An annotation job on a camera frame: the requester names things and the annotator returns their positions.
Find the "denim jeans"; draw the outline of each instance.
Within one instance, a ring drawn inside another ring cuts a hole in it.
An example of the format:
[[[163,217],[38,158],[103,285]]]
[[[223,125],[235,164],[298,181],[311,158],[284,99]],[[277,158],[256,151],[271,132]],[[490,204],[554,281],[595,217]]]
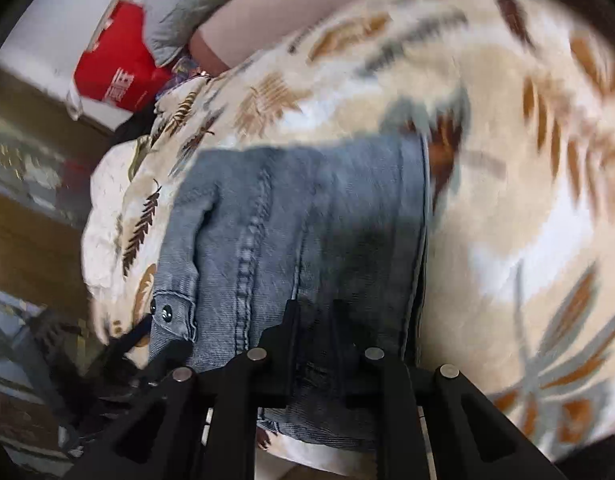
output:
[[[201,152],[161,248],[150,356],[184,338],[194,342],[190,367],[220,367],[256,346],[296,298],[294,396],[287,409],[261,410],[259,425],[314,444],[373,449],[370,413],[347,410],[336,395],[329,309],[346,301],[376,346],[405,354],[425,285],[427,167],[426,141],[415,135]]]

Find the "leaf pattern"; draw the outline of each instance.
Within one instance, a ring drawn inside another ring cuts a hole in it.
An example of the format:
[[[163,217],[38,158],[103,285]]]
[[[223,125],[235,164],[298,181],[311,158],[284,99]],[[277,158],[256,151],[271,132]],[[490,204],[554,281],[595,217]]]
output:
[[[150,148],[153,148],[156,144],[156,141],[161,138],[161,135],[163,135],[166,126],[170,122],[169,118],[166,120],[165,117],[159,117],[157,118],[157,121],[160,122],[158,123],[156,130],[153,130],[152,133],[150,133]]]
[[[121,235],[123,233],[123,215],[118,214],[116,216],[116,222],[114,223],[114,259],[121,254]]]
[[[521,43],[536,51],[536,47],[527,33],[525,23],[527,14],[525,10],[523,10],[523,7],[521,7],[521,4],[516,0],[496,0],[496,4],[510,32],[516,36]]]
[[[593,53],[588,38],[580,34],[570,38],[570,50],[601,95],[601,99],[612,95],[615,92],[615,56],[608,53],[606,59],[601,60],[600,64],[597,63],[597,56]]]
[[[139,253],[139,248],[150,230],[150,226],[152,225],[152,221],[154,219],[154,213],[156,212],[156,207],[158,206],[158,197],[160,193],[161,187],[158,186],[158,189],[156,189],[156,191],[146,199],[145,205],[143,206],[143,213],[134,227],[132,238],[128,241],[128,245],[123,253],[124,278],[127,277],[128,271],[136,259],[137,253]]]
[[[539,96],[539,130],[537,132],[537,152],[540,153],[545,139],[547,137],[547,108],[545,107],[545,99]]]
[[[454,172],[457,156],[459,154],[462,137],[463,122],[466,120],[465,108],[467,95],[453,103],[453,107],[438,108],[436,117],[430,118],[430,136],[428,140],[428,156],[430,159],[430,176],[434,180],[434,195],[432,197],[432,210],[436,210],[440,194],[446,189]],[[406,134],[425,135],[422,127],[417,127],[414,120],[409,118],[401,128]],[[484,153],[470,153],[471,158],[479,158],[482,166],[493,165],[494,172],[503,171],[500,162],[488,157]]]
[[[203,103],[203,110],[206,111],[206,112],[209,111],[210,110],[210,106],[212,106],[214,100],[217,97],[219,97],[219,94],[230,83],[230,81],[232,81],[232,79],[234,79],[235,77],[241,75],[243,72],[248,70],[248,68],[250,68],[254,64],[254,62],[257,59],[259,59],[259,57],[261,57],[264,53],[265,53],[264,50],[260,50],[258,52],[255,52],[254,54],[252,54],[252,56],[250,56],[248,59],[246,59],[244,62],[242,62],[239,66],[235,66],[232,70],[228,70],[227,72],[223,72],[221,75],[219,75],[216,78],[214,78],[210,82],[210,86],[208,88],[207,93],[209,93],[210,90],[213,90],[214,92]]]
[[[212,125],[221,117],[225,107],[219,108],[219,110],[215,112],[211,112],[206,115],[203,120],[203,124],[199,127],[198,131],[188,139],[184,145],[179,149],[178,156],[176,157],[176,162],[174,166],[170,170],[169,176],[177,176],[181,173],[182,169],[187,164],[188,160],[192,157],[196,148],[199,147],[201,140],[204,139],[206,134],[214,135],[214,132],[210,130]]]
[[[583,440],[585,429],[592,423],[592,408],[589,399],[576,399],[563,404],[563,423],[558,431],[561,442],[578,444]]]
[[[421,20],[414,29],[384,43],[380,47],[380,52],[366,61],[358,75],[360,77],[375,75],[392,65],[395,60],[405,57],[406,44],[428,40],[438,36],[443,30],[456,28],[459,25],[467,25],[465,14],[460,11]]]
[[[533,120],[529,103],[538,102],[539,118]],[[585,110],[573,104],[573,98],[561,83],[547,77],[534,80],[526,77],[523,84],[523,118],[529,127],[536,121],[537,153],[547,143],[549,131],[548,108],[552,111],[553,126],[550,141],[552,180],[561,166],[561,144],[565,144],[567,177],[572,199],[578,204],[583,191],[595,221],[605,205],[608,219],[615,220],[615,138],[614,132],[602,132],[598,121],[588,119]],[[568,125],[564,135],[563,124]]]
[[[197,95],[201,91],[201,88],[205,86],[205,83],[206,81],[204,79],[201,82],[201,84],[197,86],[197,88],[190,91],[185,96],[185,99],[181,102],[181,104],[179,104],[174,114],[172,114],[172,117],[170,117],[170,120],[167,122],[162,133],[167,134],[168,137],[172,137],[174,136],[174,134],[176,134],[181,129],[181,127],[185,123],[185,120],[190,115],[190,111],[192,110],[192,105],[196,101]]]
[[[558,120],[554,121],[552,129],[552,148],[550,149],[550,163],[552,168],[552,180],[556,179],[558,166],[561,162],[561,124]]]
[[[146,158],[146,155],[150,151],[150,138],[145,135],[139,137],[137,139],[137,144],[134,147],[134,157],[132,157],[132,162],[128,167],[128,180],[130,182],[133,181],[134,177],[139,171],[140,165],[143,163],[143,160]]]
[[[152,300],[152,288],[154,286],[154,275],[156,274],[156,264],[151,264],[143,273],[143,277],[137,287],[132,309],[132,326],[137,326],[143,316],[150,311],[150,301]],[[150,335],[146,335],[135,346],[141,348],[150,342]]]
[[[588,267],[565,298],[550,321],[539,348],[529,360],[522,360],[525,375],[512,387],[491,396],[502,412],[510,413],[521,404],[520,429],[538,444],[546,428],[558,428],[555,449],[570,449],[583,444],[599,420],[606,400],[606,382],[601,381],[582,392],[610,356],[610,345],[615,340],[615,315],[573,357],[561,364],[554,362],[569,353],[583,325],[591,314],[597,297],[597,266]],[[517,299],[517,309],[521,301]],[[521,319],[515,321],[519,349],[527,346]]]
[[[525,85],[523,88],[523,118],[529,120],[534,113],[534,82],[531,78],[525,78]]]
[[[353,44],[379,35],[390,21],[389,14],[381,12],[374,16],[355,18],[340,23],[324,32],[312,47],[307,59],[309,62],[314,62],[320,57],[339,54]]]
[[[266,126],[283,117],[285,110],[300,112],[297,102],[310,95],[310,91],[288,88],[279,72],[271,73],[250,88],[238,107],[235,128],[245,136],[261,136]]]
[[[312,32],[316,27],[318,27],[318,25],[320,25],[322,21],[323,18],[319,19],[318,22],[313,23],[312,25],[309,25],[308,27],[301,30],[297,37],[294,38],[288,45],[288,54],[296,54],[297,49],[299,48],[301,43],[303,43],[303,40],[305,40],[305,38],[309,36],[310,32]]]

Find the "pink fabric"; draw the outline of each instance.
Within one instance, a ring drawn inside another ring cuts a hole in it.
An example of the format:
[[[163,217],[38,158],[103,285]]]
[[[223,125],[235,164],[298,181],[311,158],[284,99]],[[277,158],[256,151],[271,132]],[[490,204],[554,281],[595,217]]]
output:
[[[352,1],[230,0],[194,33],[190,53],[210,73],[216,72],[220,64],[207,58],[207,48],[227,67],[236,66],[255,51],[314,25]]]

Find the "red package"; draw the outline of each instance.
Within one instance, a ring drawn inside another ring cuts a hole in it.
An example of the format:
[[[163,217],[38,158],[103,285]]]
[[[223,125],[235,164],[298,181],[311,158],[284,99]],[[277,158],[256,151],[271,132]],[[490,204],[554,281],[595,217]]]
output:
[[[157,68],[143,44],[143,9],[119,1],[91,51],[74,73],[79,94],[131,112],[140,110],[172,76]]]

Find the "jeans button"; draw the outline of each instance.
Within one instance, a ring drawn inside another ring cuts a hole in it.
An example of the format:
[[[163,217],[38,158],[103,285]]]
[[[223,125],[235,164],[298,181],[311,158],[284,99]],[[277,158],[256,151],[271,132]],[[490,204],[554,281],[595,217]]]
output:
[[[169,305],[164,306],[161,311],[161,316],[163,316],[163,321],[169,323],[172,320],[172,307]]]

